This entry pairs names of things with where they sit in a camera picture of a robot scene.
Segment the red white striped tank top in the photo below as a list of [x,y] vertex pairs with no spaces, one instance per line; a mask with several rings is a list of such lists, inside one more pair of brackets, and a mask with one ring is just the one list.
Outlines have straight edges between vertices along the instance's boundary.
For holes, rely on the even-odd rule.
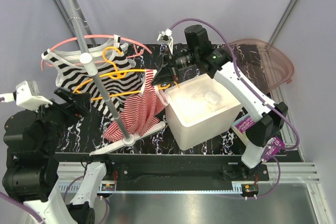
[[156,70],[146,70],[139,94],[126,98],[120,119],[130,134],[145,135],[160,122],[156,115],[169,104],[164,91],[151,85],[155,74]]

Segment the yellow plastic hanger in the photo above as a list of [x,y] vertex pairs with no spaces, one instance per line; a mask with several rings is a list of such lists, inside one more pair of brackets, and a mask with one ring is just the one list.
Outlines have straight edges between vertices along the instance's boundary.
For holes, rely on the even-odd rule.
[[[105,73],[105,74],[101,74],[99,75],[99,77],[109,77],[110,79],[113,79],[113,80],[119,80],[119,79],[123,79],[126,77],[127,73],[129,72],[148,72],[149,69],[131,69],[131,70],[119,70],[117,65],[111,61],[111,60],[108,60],[106,58],[106,52],[108,50],[115,50],[119,55],[121,55],[121,50],[118,49],[117,47],[114,47],[114,46],[109,46],[109,47],[106,47],[103,52],[102,52],[102,57],[103,57],[103,60],[109,64],[111,64],[113,66],[113,69],[115,71],[113,72],[108,72],[108,73]],[[79,89],[84,86],[84,85],[87,85],[89,82],[93,81],[93,79],[89,79],[87,81],[84,81],[82,82],[80,85],[78,85],[74,90],[73,90],[73,93],[81,93],[79,91]],[[180,88],[180,85],[176,82],[176,81],[173,81],[173,83],[178,87]],[[162,87],[161,85],[159,85],[158,89],[159,90],[165,90],[167,88],[170,87],[170,84],[168,84],[167,86],[164,86]],[[137,93],[140,93],[140,91],[130,91],[130,92],[122,92],[122,93],[117,93],[117,94],[112,94],[112,95],[109,95],[109,97],[119,97],[119,96],[122,96],[122,95],[130,95],[130,94],[137,94]],[[95,101],[95,100],[101,100],[102,97],[97,97],[97,98],[92,98],[91,100],[92,101]]]

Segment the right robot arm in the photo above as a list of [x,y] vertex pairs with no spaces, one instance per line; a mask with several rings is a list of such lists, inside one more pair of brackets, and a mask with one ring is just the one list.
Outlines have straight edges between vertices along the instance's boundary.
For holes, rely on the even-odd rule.
[[276,103],[264,95],[236,66],[233,56],[223,48],[214,48],[207,30],[201,25],[192,25],[184,30],[187,46],[173,50],[170,29],[159,33],[158,42],[167,45],[162,51],[163,62],[152,84],[171,83],[180,78],[179,72],[192,65],[228,89],[248,111],[254,124],[247,129],[249,139],[238,167],[239,176],[250,180],[257,174],[267,143],[282,129],[288,107]]

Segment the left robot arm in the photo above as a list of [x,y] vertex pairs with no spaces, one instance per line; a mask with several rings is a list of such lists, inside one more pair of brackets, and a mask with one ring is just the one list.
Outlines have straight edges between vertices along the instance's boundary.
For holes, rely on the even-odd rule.
[[55,159],[57,144],[68,127],[90,113],[91,96],[63,88],[55,94],[63,99],[62,104],[32,96],[23,111],[6,121],[2,197],[27,211],[37,223],[94,223],[99,186],[113,175],[113,167],[108,155],[92,155],[77,194],[70,203],[64,202]]

